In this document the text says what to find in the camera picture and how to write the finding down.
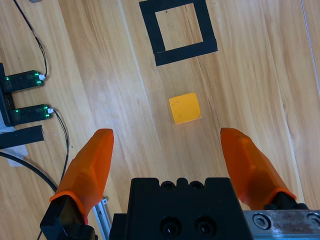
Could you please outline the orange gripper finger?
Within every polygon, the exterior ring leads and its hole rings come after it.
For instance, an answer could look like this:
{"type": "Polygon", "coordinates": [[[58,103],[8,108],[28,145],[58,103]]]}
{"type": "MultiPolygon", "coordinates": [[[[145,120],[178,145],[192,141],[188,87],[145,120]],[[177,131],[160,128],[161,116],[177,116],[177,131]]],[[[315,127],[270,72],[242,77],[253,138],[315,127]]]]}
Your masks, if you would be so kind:
{"type": "Polygon", "coordinates": [[[235,128],[222,128],[220,141],[235,193],[251,210],[307,210],[250,137],[235,128]]]}
{"type": "Polygon", "coordinates": [[[48,240],[97,240],[88,215],[103,197],[114,147],[112,129],[97,130],[70,162],[40,223],[48,240]]]}

